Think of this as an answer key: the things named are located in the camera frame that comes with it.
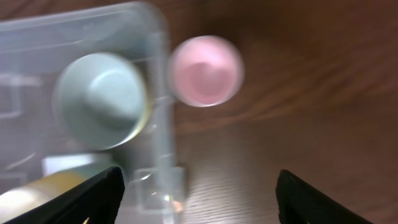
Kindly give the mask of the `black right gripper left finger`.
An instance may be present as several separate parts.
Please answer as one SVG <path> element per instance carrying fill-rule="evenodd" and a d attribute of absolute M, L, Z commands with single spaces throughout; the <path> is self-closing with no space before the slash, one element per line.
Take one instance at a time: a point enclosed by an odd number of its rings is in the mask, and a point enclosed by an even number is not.
<path fill-rule="evenodd" d="M 78 172 L 88 179 L 6 223 L 114 223 L 125 191 L 121 168 L 78 167 L 66 171 Z"/>

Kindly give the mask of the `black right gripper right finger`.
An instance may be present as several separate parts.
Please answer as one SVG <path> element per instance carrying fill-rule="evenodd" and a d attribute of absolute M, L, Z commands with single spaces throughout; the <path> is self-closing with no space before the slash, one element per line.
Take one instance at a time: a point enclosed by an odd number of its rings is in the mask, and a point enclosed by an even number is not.
<path fill-rule="evenodd" d="M 281 224 L 371 224 L 285 169 L 275 193 Z"/>

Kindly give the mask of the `yellow cup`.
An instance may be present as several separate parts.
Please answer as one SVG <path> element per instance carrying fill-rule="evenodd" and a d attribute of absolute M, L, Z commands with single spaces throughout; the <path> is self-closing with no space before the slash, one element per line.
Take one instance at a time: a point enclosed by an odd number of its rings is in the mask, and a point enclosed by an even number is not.
<path fill-rule="evenodd" d="M 48 200 L 58 197 L 83 183 L 88 178 L 74 171 L 61 171 L 26 185 Z"/>

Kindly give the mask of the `cream cup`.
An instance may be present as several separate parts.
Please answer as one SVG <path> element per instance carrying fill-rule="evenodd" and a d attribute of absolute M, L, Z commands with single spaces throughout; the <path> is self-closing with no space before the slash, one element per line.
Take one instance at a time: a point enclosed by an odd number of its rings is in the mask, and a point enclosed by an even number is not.
<path fill-rule="evenodd" d="M 6 223 L 51 199 L 51 196 L 31 187 L 11 189 L 1 195 L 1 223 Z"/>

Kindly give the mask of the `grey-blue small bowl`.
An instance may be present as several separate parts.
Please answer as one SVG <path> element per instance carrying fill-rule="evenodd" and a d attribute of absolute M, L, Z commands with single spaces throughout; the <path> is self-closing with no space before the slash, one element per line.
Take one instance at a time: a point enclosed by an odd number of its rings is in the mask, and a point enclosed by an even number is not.
<path fill-rule="evenodd" d="M 100 52 L 63 70 L 53 102 L 74 138 L 95 149 L 110 149 L 131 140 L 147 92 L 144 74 L 136 65 Z"/>

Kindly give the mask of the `yellow small bowl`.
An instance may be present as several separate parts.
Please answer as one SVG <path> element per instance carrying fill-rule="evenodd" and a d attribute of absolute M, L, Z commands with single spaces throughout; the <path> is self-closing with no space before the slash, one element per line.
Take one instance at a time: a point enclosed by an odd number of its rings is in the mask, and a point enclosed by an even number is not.
<path fill-rule="evenodd" d="M 130 139 L 136 137 L 145 128 L 146 124 L 148 123 L 152 115 L 153 107 L 154 107 L 154 101 L 152 99 L 152 95 L 149 92 L 147 92 L 144 100 L 144 109 L 142 110 L 142 113 L 139 115 L 139 118 L 130 135 Z"/>

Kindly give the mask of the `pink cup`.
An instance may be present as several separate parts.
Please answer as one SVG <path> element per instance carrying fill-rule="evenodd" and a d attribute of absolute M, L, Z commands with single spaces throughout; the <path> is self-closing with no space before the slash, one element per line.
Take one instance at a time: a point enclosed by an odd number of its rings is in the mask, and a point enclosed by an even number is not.
<path fill-rule="evenodd" d="M 244 63 L 228 40 L 203 35 L 182 42 L 168 62 L 170 89 L 186 105 L 209 107 L 231 99 L 243 84 Z"/>

